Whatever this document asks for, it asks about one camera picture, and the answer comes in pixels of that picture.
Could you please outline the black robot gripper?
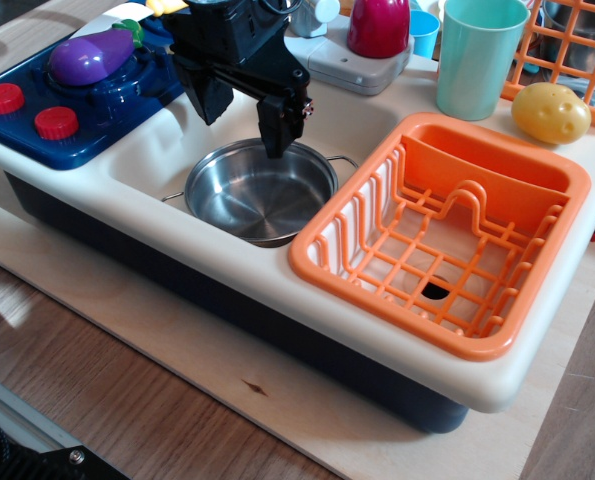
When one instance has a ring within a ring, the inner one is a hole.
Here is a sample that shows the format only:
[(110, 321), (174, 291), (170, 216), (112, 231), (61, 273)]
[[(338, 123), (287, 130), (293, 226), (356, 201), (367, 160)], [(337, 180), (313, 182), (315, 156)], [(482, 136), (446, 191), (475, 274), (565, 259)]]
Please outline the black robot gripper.
[(310, 76), (288, 51), (285, 32), (299, 1), (188, 1), (163, 16), (171, 34), (175, 70), (206, 125), (234, 99), (235, 89), (257, 103), (266, 154), (281, 158), (303, 135), (312, 114)]

